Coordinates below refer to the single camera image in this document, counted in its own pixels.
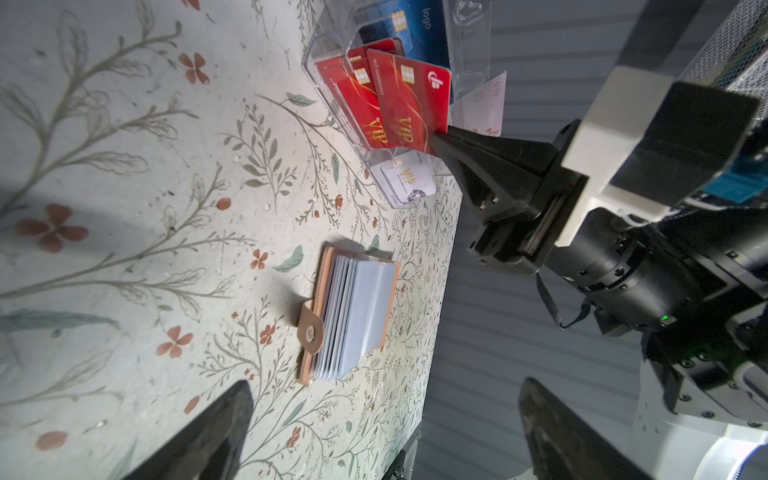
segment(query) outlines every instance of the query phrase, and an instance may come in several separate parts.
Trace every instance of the white paper card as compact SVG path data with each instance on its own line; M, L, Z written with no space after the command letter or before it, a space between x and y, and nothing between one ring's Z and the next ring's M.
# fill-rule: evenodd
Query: white paper card
M506 88L507 72L505 71L459 98L452 108L454 124L476 134L489 137L501 136Z

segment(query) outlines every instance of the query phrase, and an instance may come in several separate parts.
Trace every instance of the mesh panel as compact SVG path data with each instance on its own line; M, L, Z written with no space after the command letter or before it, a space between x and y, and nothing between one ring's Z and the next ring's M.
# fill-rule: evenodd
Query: mesh panel
M760 98L755 125L768 114L766 47L768 0L742 0L680 79Z

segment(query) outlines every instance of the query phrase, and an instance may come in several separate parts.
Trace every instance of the cable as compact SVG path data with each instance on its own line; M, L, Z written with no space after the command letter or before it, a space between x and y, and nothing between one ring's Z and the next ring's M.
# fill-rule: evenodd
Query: cable
M538 295L541 297L541 301L544 302L544 306L547 307L549 314L552 315L554 324L559 326L561 330L568 329L587 318L589 312L592 310L592 305L587 300L584 300L584 302L581 303L581 312L576 319L568 325L563 325L563 319L560 317L560 310L552 299L552 295L549 294L549 290L547 290L547 287L544 285L544 280L541 279L541 275L538 273L536 273L536 290L538 290Z

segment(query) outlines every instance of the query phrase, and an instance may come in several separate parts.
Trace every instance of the card stack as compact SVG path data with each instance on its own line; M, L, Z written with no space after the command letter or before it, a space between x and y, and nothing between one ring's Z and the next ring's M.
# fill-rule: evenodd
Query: card stack
M343 379L383 346L398 270L388 259L326 249L313 308L305 306L299 321L301 383Z

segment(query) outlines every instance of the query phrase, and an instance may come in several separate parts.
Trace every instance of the card chip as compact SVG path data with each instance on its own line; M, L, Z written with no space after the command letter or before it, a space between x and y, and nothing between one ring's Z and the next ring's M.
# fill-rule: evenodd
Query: card chip
M403 10L393 13L392 23L395 26L395 32L406 30L408 28L408 22L406 21L406 13Z
M357 68L354 72L359 84L371 83L371 78L368 76L368 71L365 68Z
M405 83L416 83L416 77L413 74L413 67L409 67L408 65L400 65L400 74L402 76L402 80Z

